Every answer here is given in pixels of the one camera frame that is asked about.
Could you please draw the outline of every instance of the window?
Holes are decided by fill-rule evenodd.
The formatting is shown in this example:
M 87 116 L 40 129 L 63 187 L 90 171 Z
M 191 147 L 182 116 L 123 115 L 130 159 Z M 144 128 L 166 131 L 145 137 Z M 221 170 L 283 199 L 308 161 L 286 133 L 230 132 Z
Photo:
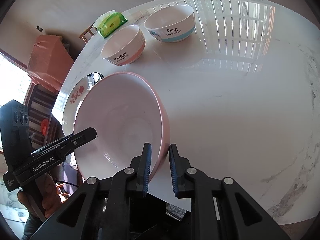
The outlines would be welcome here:
M 31 83 L 27 72 L 0 54 L 0 76 L 0 107 L 12 99 L 23 104 L 23 100 Z

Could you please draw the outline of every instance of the black cable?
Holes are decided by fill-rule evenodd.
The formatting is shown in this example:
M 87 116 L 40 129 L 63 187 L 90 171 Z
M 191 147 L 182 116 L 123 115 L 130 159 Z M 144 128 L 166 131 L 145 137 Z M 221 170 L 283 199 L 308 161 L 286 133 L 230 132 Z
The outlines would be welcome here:
M 63 181 L 63 180 L 56 180 L 56 179 L 54 179 L 53 181 L 54 181 L 54 182 L 59 182 L 59 183 L 69 184 L 69 185 L 74 186 L 74 187 L 79 187 L 79 186 L 76 185 L 76 184 L 72 184 L 72 183 L 70 183 L 70 182 L 65 182 L 65 181 Z

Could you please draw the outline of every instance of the sleeve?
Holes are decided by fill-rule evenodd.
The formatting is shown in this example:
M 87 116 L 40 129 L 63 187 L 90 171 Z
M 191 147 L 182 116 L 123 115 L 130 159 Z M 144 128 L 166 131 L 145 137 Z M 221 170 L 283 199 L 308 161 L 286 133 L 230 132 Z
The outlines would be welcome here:
M 41 225 L 42 221 L 39 218 L 32 215 L 31 213 L 29 213 L 29 217 L 24 227 L 24 232 L 21 240 L 29 240 Z

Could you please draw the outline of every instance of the large pink bowl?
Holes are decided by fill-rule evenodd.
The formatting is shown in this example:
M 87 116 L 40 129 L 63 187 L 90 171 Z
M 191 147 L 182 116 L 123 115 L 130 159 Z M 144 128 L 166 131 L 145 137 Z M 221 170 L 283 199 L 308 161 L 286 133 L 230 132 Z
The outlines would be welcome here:
M 88 127 L 97 131 L 95 140 L 75 150 L 82 176 L 104 179 L 129 167 L 151 144 L 150 179 L 168 152 L 170 127 L 167 113 L 154 88 L 141 76 L 117 72 L 103 78 L 82 102 L 74 133 Z

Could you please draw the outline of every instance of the metal bolt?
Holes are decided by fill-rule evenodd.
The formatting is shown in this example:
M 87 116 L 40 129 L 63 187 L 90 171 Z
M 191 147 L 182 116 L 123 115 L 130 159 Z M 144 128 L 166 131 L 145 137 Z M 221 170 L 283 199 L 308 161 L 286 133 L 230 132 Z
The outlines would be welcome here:
M 187 169 L 187 173 L 189 173 L 189 174 L 195 174 L 196 172 L 197 172 L 197 170 L 195 168 Z
M 126 174 L 132 174 L 132 173 L 134 173 L 134 169 L 133 169 L 133 168 L 126 168 L 126 169 L 124 170 L 124 173 L 126 173 Z
M 90 185 L 93 185 L 97 182 L 97 179 L 95 177 L 90 177 L 89 179 L 87 179 L 87 183 Z
M 228 185 L 233 184 L 233 179 L 231 179 L 231 178 L 225 178 L 223 181 L 225 184 L 228 184 Z

